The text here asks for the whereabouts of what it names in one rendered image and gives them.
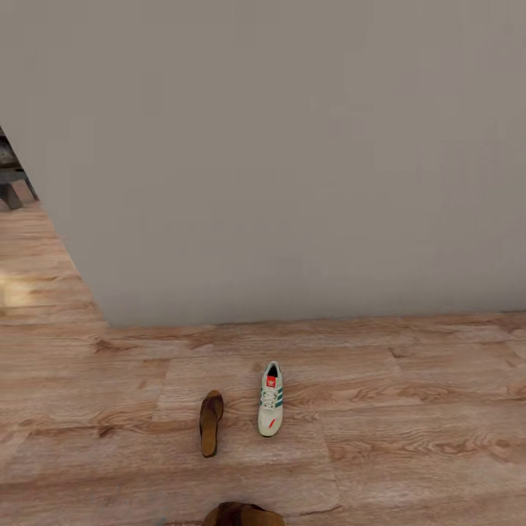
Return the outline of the gym shoe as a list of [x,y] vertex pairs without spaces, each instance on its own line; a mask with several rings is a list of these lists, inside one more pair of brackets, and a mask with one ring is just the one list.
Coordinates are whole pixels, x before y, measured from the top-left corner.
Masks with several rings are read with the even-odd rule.
[[283,421],[283,379],[278,363],[272,361],[262,379],[258,427],[262,436],[277,433]]

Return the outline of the sandal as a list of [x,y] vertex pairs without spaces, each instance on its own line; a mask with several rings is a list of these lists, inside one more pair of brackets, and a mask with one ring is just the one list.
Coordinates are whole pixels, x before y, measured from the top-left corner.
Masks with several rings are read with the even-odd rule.
[[204,458],[211,458],[217,452],[217,429],[224,412],[224,400],[218,390],[211,391],[203,400],[199,429],[201,450]]
[[283,518],[252,503],[223,502],[212,509],[203,526],[284,526]]

